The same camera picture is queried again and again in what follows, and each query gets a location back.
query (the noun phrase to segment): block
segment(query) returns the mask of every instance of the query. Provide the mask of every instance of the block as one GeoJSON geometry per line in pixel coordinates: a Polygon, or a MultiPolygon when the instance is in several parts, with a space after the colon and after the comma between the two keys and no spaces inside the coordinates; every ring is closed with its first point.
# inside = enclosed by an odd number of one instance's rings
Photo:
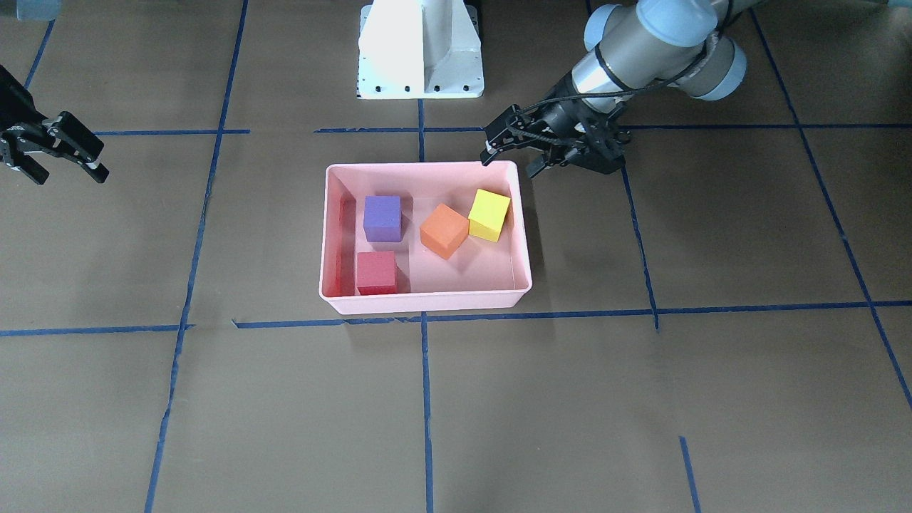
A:
{"type": "Polygon", "coordinates": [[[469,220],[447,205],[439,204],[421,224],[420,231],[421,243],[449,260],[465,239],[469,238],[469,220]]]}
{"type": "Polygon", "coordinates": [[[469,235],[497,242],[510,208],[510,198],[479,189],[469,212],[469,235]]]}
{"type": "Polygon", "coordinates": [[[364,199],[364,234],[368,242],[402,242],[402,200],[398,196],[364,199]]]}
{"type": "Polygon", "coordinates": [[[396,294],[396,253],[368,251],[358,253],[355,287],[362,296],[396,294]]]}

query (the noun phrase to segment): white metal base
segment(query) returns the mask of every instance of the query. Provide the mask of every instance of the white metal base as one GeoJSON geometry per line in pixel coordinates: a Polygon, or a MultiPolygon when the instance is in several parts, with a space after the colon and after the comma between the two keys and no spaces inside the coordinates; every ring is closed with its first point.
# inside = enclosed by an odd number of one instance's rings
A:
{"type": "Polygon", "coordinates": [[[427,62],[425,33],[429,20],[424,19],[422,12],[396,12],[386,9],[385,5],[380,7],[384,10],[378,10],[377,5],[361,9],[359,98],[459,99],[482,95],[484,74],[481,42],[478,41],[478,13],[474,7],[465,5],[462,0],[452,1],[451,38],[454,43],[433,63],[427,62]],[[372,11],[376,18],[371,19],[372,26],[366,32],[372,11]]]}

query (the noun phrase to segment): pink plastic container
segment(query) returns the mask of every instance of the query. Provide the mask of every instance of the pink plastic container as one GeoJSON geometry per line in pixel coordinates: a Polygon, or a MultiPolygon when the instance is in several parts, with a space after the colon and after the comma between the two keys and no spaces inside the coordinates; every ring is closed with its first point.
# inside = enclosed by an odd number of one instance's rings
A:
{"type": "Polygon", "coordinates": [[[320,297],[344,315],[509,308],[532,288],[516,164],[495,161],[333,164],[326,168],[320,297]],[[496,243],[470,236],[444,260],[420,241],[421,223],[440,203],[468,215],[478,189],[511,198],[496,243]],[[370,243],[364,198],[402,198],[402,242],[370,243]],[[399,294],[361,296],[355,254],[394,251],[399,294]]]}

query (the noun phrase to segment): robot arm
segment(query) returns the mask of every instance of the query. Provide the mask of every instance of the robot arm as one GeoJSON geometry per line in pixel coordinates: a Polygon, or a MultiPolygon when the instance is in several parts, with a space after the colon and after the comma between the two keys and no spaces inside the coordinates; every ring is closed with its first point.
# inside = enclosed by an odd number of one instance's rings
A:
{"type": "Polygon", "coordinates": [[[485,127],[483,164],[532,147],[542,155],[530,177],[574,164],[608,174],[624,165],[629,133],[617,119],[636,95],[677,87],[692,98],[722,99],[744,78],[747,59],[724,28],[762,0],[640,0],[603,5],[586,24],[589,52],[529,107],[512,105],[485,127]]]}
{"type": "Polygon", "coordinates": [[[49,173],[27,153],[43,152],[75,162],[104,183],[108,169],[98,161],[103,147],[104,142],[69,112],[53,120],[38,112],[28,90],[0,66],[0,160],[6,167],[40,185],[49,173]]]}

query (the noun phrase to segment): orange cube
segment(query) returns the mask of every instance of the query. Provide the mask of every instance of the orange cube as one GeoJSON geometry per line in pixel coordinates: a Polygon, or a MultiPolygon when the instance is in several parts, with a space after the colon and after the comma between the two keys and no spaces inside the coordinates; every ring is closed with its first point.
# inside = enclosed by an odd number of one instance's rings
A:
{"type": "Polygon", "coordinates": [[[421,243],[445,259],[468,237],[469,220],[445,204],[437,205],[421,224],[421,243]]]}

